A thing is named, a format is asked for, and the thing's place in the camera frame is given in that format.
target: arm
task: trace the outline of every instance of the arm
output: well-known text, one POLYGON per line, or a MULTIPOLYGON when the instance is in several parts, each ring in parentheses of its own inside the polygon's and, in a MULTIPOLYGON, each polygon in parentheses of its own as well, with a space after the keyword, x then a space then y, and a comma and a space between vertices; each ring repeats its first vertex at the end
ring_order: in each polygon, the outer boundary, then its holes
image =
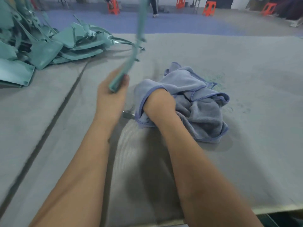
POLYGON ((262 227, 250 207, 184 127, 175 113, 175 100, 167 91, 154 91, 143 110, 166 141, 189 227, 262 227))
POLYGON ((67 169, 32 220, 30 227, 99 227, 109 138, 125 102, 129 77, 110 93, 113 71, 98 87, 94 120, 67 169))

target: towel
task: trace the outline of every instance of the towel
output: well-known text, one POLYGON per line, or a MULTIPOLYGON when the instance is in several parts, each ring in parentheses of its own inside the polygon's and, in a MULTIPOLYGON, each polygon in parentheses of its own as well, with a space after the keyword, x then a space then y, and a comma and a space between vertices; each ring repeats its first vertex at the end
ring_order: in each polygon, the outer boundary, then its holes
POLYGON ((217 83, 199 77, 192 68, 173 62, 161 81, 145 79, 134 90, 135 120, 140 128, 156 125, 143 111, 148 96, 158 88, 167 90, 176 100, 176 113, 196 141, 218 143, 227 132, 220 108, 229 96, 212 88, 217 83))

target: blue floor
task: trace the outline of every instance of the blue floor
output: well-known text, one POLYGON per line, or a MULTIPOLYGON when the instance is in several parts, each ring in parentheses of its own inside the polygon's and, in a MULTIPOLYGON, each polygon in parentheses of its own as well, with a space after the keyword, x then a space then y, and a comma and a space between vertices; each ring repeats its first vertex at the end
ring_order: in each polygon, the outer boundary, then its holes
MULTIPOLYGON (((137 13, 121 12, 119 15, 102 14, 97 11, 50 10, 47 12, 51 26, 62 30, 76 22, 73 14, 86 23, 105 28, 111 33, 136 33, 137 13)), ((191 33, 226 36, 242 36, 234 26, 213 17, 194 14, 160 14, 152 18, 148 14, 145 33, 191 33)))

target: teal leather strap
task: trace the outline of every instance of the teal leather strap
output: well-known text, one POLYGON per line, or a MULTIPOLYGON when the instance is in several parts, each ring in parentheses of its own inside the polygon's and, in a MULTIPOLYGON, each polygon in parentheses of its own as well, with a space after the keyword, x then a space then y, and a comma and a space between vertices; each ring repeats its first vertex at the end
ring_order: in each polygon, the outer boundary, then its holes
POLYGON ((135 61, 139 61, 137 59, 138 50, 142 47, 140 46, 142 42, 146 42, 144 39, 144 24, 146 19, 147 13, 147 0, 140 0, 140 7, 138 13, 138 27, 137 27, 137 34, 136 34, 136 42, 133 45, 131 57, 124 63, 120 73, 112 80, 109 84, 109 89, 112 92, 117 92, 119 90, 121 81, 123 80, 123 76, 129 72, 131 67, 133 66, 135 61))

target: forearm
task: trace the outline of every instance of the forearm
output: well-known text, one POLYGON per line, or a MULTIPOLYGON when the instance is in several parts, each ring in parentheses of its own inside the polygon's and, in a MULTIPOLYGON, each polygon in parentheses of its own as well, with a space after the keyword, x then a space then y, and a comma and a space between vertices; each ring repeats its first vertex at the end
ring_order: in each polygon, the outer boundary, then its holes
POLYGON ((110 134, 100 121, 91 124, 30 227, 99 227, 110 134))
POLYGON ((169 149, 178 194, 189 227, 262 226, 177 115, 167 116, 156 125, 169 149))

